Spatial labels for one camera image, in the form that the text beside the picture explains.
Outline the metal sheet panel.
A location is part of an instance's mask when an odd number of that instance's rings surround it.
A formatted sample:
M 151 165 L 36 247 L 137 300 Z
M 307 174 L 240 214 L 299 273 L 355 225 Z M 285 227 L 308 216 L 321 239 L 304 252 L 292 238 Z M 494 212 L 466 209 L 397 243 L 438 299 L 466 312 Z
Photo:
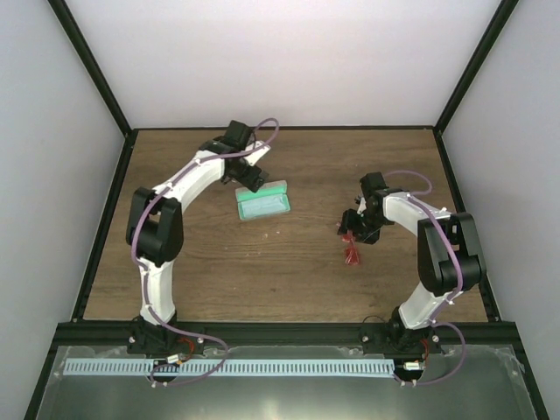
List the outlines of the metal sheet panel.
M 54 359 L 39 419 L 534 419 L 523 368 L 507 346 L 446 346 L 423 379 L 65 375 L 66 360 L 154 360 L 121 347 L 70 346 Z M 238 346 L 228 360 L 389 360 L 358 348 Z

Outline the black left frame post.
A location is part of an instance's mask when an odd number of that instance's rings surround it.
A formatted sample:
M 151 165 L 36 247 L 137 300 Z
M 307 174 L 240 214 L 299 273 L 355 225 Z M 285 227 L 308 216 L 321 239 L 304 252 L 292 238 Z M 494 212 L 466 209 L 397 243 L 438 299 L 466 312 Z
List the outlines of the black left frame post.
M 64 0 L 48 0 L 55 17 L 77 53 L 82 65 L 86 69 L 91 81 L 100 94 L 109 113 L 124 137 L 128 137 L 132 128 L 122 111 L 100 65 L 97 62 L 81 28 Z

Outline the black right frame post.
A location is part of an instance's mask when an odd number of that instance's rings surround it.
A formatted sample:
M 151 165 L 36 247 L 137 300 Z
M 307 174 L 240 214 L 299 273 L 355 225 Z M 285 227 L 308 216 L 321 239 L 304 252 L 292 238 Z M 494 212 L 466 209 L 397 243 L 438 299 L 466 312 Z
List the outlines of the black right frame post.
M 492 51 L 496 41 L 512 16 L 518 0 L 501 0 L 484 30 L 478 44 L 476 45 L 470 59 L 468 60 L 457 85 L 451 92 L 440 117 L 434 128 L 437 133 L 443 134 L 452 121 L 459 105 L 465 98 L 469 88 L 473 84 L 478 72 L 485 63 L 489 53 Z

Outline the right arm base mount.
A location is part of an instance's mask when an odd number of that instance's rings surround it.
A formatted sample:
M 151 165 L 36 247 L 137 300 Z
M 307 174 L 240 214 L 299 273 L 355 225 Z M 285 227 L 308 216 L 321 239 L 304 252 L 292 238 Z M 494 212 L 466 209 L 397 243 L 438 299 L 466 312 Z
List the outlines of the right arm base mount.
M 365 353 L 418 355 L 440 350 L 433 340 L 430 328 L 420 330 L 405 329 L 399 321 L 385 320 L 376 315 L 365 317 L 359 328 L 358 338 Z

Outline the black aluminium front rail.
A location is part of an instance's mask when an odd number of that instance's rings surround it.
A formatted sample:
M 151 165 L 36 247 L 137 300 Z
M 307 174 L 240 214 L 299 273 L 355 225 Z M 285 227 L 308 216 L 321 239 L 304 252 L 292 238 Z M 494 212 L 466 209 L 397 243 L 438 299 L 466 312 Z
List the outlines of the black aluminium front rail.
M 515 344 L 521 340 L 513 322 L 465 322 L 456 327 L 468 344 Z M 224 340 L 238 346 L 343 346 L 360 345 L 362 339 L 384 341 L 388 328 L 380 322 L 264 323 L 180 322 L 177 328 Z M 124 346 L 132 332 L 130 321 L 82 320 L 58 324 L 55 346 Z

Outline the light blue cleaning cloth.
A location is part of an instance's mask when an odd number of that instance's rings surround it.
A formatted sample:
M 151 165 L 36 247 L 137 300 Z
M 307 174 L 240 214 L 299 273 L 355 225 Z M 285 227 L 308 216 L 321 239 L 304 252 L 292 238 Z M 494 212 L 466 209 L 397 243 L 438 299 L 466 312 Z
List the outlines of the light blue cleaning cloth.
M 241 203 L 243 215 L 247 218 L 260 217 L 268 214 L 281 213 L 285 209 L 281 196 L 267 196 L 251 199 Z

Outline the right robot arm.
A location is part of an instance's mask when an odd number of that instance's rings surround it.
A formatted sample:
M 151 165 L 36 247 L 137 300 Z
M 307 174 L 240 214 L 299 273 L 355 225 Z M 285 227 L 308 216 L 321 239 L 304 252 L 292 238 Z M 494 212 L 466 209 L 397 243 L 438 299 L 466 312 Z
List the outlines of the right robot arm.
M 419 330 L 433 326 L 440 312 L 478 284 L 487 273 L 474 218 L 431 206 L 411 192 L 379 189 L 364 194 L 341 216 L 339 235 L 373 245 L 385 226 L 397 224 L 416 237 L 419 283 L 396 308 L 397 325 L 389 344 L 407 353 L 420 341 Z

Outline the green glasses case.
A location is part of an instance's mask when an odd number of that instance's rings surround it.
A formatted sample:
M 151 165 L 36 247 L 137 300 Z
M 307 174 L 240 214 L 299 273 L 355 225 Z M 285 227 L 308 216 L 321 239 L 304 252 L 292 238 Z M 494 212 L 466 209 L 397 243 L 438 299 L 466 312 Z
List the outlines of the green glasses case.
M 288 184 L 285 180 L 268 182 L 257 192 L 242 187 L 235 190 L 237 209 L 241 221 L 287 214 L 291 210 L 288 198 Z

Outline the red transparent sunglasses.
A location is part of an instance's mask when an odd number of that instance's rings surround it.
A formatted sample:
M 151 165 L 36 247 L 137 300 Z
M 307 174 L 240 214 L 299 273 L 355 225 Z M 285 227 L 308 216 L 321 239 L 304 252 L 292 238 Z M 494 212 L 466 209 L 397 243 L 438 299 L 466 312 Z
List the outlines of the red transparent sunglasses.
M 348 266 L 359 265 L 361 262 L 360 253 L 352 233 L 343 234 L 342 241 L 346 244 L 345 264 Z

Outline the black frame post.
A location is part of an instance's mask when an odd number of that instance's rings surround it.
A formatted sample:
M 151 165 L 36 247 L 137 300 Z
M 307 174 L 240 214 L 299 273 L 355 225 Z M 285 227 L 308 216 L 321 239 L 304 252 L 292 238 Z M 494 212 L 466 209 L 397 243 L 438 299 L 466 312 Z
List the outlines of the black frame post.
M 128 137 L 132 128 L 122 111 L 100 65 L 97 62 L 81 28 L 64 0 L 48 0 L 55 17 L 77 53 L 82 65 L 86 69 L 91 81 L 100 94 L 109 113 L 124 137 Z
M 465 98 L 469 88 L 473 84 L 478 72 L 485 63 L 489 53 L 492 51 L 496 41 L 512 16 L 518 0 L 501 0 L 484 30 L 478 44 L 476 45 L 470 59 L 468 60 L 457 85 L 451 92 L 440 117 L 434 128 L 437 133 L 443 134 L 452 121 L 459 105 Z

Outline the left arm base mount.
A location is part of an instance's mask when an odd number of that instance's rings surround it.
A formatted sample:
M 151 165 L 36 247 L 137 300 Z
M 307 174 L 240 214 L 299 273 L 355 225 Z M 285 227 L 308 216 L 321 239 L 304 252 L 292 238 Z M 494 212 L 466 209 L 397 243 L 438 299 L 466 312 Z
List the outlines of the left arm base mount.
M 168 356 L 172 354 L 201 354 L 204 344 L 196 338 L 172 332 L 161 325 L 153 325 L 141 316 L 129 324 L 129 354 Z

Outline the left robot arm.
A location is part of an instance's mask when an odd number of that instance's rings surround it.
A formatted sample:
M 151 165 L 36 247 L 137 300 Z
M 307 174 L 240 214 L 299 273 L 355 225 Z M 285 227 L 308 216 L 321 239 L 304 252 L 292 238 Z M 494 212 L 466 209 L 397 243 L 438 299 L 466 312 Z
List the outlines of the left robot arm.
M 153 325 L 147 340 L 159 353 L 167 354 L 179 343 L 178 330 L 168 323 L 176 315 L 172 272 L 184 243 L 183 213 L 211 184 L 223 179 L 258 192 L 265 176 L 256 163 L 269 150 L 269 142 L 231 142 L 221 136 L 203 143 L 165 182 L 133 193 L 126 242 L 141 278 L 140 317 Z

